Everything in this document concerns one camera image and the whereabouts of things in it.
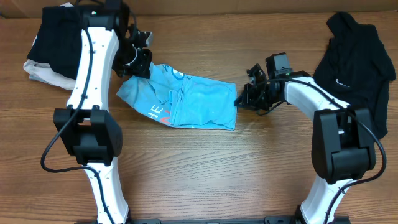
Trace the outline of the light blue printed t-shirt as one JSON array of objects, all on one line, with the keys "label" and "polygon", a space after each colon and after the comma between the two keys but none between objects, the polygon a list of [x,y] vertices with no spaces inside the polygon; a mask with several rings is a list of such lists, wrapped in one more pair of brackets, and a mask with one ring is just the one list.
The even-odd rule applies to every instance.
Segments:
[{"label": "light blue printed t-shirt", "polygon": [[138,113],[173,128],[236,127],[234,83],[182,73],[170,65],[150,65],[150,78],[131,77],[117,95]]}]

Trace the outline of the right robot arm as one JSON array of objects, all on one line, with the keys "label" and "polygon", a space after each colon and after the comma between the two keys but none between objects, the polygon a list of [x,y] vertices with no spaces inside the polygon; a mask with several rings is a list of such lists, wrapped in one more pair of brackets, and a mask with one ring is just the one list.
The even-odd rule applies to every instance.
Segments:
[{"label": "right robot arm", "polygon": [[335,98],[307,72],[293,71],[285,53],[267,57],[266,66],[255,64],[246,71],[251,81],[234,104],[259,116],[282,103],[296,106],[313,123],[311,158],[317,176],[294,215],[268,216],[265,223],[349,223],[335,211],[376,163],[369,110]]}]

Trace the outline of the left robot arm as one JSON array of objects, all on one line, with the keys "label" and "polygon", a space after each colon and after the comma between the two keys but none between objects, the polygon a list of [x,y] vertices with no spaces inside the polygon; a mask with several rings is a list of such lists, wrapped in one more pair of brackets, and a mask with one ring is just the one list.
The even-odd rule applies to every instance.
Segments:
[{"label": "left robot arm", "polygon": [[111,74],[150,78],[151,32],[130,24],[132,11],[122,1],[75,4],[81,27],[81,55],[76,83],[65,108],[57,108],[57,133],[42,154],[40,165],[61,139],[91,184],[98,216],[95,223],[130,223],[130,209],[119,178],[122,129],[109,112]]}]

